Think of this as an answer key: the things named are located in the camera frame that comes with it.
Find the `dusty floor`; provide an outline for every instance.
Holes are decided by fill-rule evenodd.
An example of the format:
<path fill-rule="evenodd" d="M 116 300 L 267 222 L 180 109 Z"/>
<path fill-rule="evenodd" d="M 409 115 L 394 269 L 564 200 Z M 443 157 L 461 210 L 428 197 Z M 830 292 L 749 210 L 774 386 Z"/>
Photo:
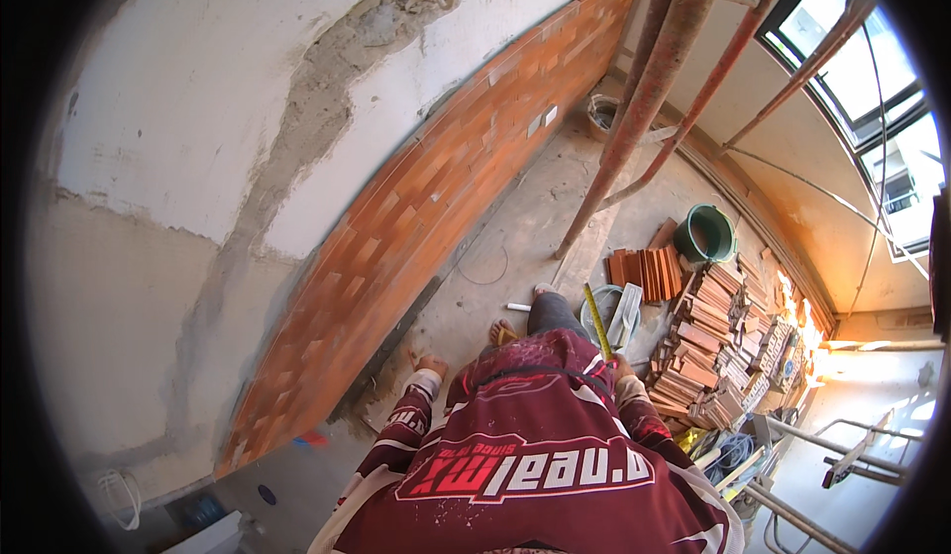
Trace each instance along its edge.
<path fill-rule="evenodd" d="M 349 421 L 317 429 L 328 439 L 326 445 L 288 445 L 222 479 L 211 488 L 222 504 L 257 519 L 266 531 L 265 540 L 278 551 L 305 551 L 369 451 L 374 440 L 370 428 L 382 426 L 397 400 L 412 370 L 410 351 L 437 354 L 450 363 L 450 374 L 455 373 L 487 344 L 495 319 L 505 317 L 519 334 L 525 333 L 528 313 L 506 310 L 506 303 L 529 304 L 533 286 L 555 281 L 579 308 L 583 280 L 593 288 L 606 283 L 604 256 L 616 248 L 647 246 L 667 217 L 679 221 L 696 203 L 712 203 L 729 215 L 737 224 L 740 251 L 760 261 L 762 241 L 738 221 L 707 180 L 679 156 L 672 156 L 641 193 L 612 213 L 600 213 L 561 266 L 552 258 L 554 249 L 597 171 L 602 147 L 588 136 L 587 117 L 575 111 L 412 323 Z M 659 147 L 644 147 L 621 179 L 639 175 Z M 767 261 L 764 274 L 774 279 L 775 261 Z M 642 307 L 642 325 L 629 348 L 629 360 L 646 358 L 667 334 L 669 308 L 667 303 Z M 441 406 L 434 410 L 441 411 Z M 262 500 L 258 484 L 275 493 L 277 504 Z"/>

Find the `window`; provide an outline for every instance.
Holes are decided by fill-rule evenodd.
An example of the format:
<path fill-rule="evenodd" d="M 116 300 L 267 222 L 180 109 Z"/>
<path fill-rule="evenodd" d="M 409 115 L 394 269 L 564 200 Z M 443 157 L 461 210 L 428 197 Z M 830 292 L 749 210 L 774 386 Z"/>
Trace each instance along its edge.
<path fill-rule="evenodd" d="M 779 0 L 757 37 L 795 71 L 845 11 L 845 0 Z M 927 249 L 932 196 L 945 184 L 938 133 L 911 61 L 879 8 L 865 21 L 875 52 L 886 118 L 868 42 L 860 29 L 806 86 L 839 133 L 869 191 L 882 191 L 882 132 L 886 132 L 886 226 L 911 253 Z M 894 256 L 898 250 L 892 247 Z"/>

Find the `yellow measuring tape blade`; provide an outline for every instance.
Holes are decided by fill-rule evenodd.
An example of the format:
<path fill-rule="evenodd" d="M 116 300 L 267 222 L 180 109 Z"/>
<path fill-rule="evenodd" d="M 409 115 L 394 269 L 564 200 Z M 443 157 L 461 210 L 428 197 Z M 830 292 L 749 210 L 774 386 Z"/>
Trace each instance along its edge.
<path fill-rule="evenodd" d="M 601 313 L 597 311 L 594 294 L 591 293 L 591 286 L 587 283 L 585 283 L 585 300 L 588 301 L 588 309 L 591 311 L 591 319 L 594 321 L 594 330 L 597 332 L 597 340 L 601 344 L 601 355 L 606 361 L 611 360 L 614 358 L 614 354 L 611 351 L 611 344 L 608 343 L 608 334 L 604 332 L 604 323 L 601 322 Z"/>

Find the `brick tile wall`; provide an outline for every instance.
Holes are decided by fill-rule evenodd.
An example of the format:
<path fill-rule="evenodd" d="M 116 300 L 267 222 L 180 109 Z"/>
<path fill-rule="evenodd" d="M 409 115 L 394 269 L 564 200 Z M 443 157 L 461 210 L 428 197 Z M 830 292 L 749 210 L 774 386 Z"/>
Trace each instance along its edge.
<path fill-rule="evenodd" d="M 245 391 L 216 475 L 327 417 L 459 240 L 605 74 L 632 0 L 574 0 L 390 157 L 324 241 Z M 528 137 L 549 105 L 549 127 Z"/>

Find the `hand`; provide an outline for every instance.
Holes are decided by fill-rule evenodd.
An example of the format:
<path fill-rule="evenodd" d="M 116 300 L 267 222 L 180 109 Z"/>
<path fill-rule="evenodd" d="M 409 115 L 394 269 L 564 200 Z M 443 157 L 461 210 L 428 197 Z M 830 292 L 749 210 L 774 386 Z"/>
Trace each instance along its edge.
<path fill-rule="evenodd" d="M 416 364 L 413 365 L 413 370 L 419 369 L 429 369 L 434 370 L 436 374 L 439 375 L 443 381 L 446 380 L 446 373 L 449 372 L 449 363 L 439 358 L 438 356 L 433 356 L 432 354 L 425 354 L 422 358 L 419 358 L 416 361 Z"/>
<path fill-rule="evenodd" d="M 624 359 L 624 356 L 615 352 L 614 360 L 617 362 L 617 368 L 612 369 L 611 373 L 614 375 L 615 382 L 629 374 L 634 374 L 634 369 L 632 369 L 628 361 Z"/>

